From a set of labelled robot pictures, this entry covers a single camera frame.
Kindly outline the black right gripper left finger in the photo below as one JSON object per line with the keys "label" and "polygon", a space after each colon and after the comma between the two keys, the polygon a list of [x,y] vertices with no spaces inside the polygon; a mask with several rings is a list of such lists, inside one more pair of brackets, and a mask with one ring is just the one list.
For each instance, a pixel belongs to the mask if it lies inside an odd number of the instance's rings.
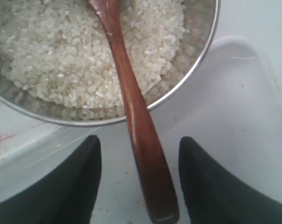
{"label": "black right gripper left finger", "polygon": [[88,224],[102,174],[100,140],[88,136],[58,167],[0,203],[0,224]]}

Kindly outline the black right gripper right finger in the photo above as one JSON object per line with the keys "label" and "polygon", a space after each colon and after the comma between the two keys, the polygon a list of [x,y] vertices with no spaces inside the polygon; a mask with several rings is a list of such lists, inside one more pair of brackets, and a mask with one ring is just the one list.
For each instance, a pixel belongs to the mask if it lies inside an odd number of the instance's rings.
{"label": "black right gripper right finger", "polygon": [[282,203],[228,172],[188,136],[180,140],[179,177],[192,224],[282,224]]}

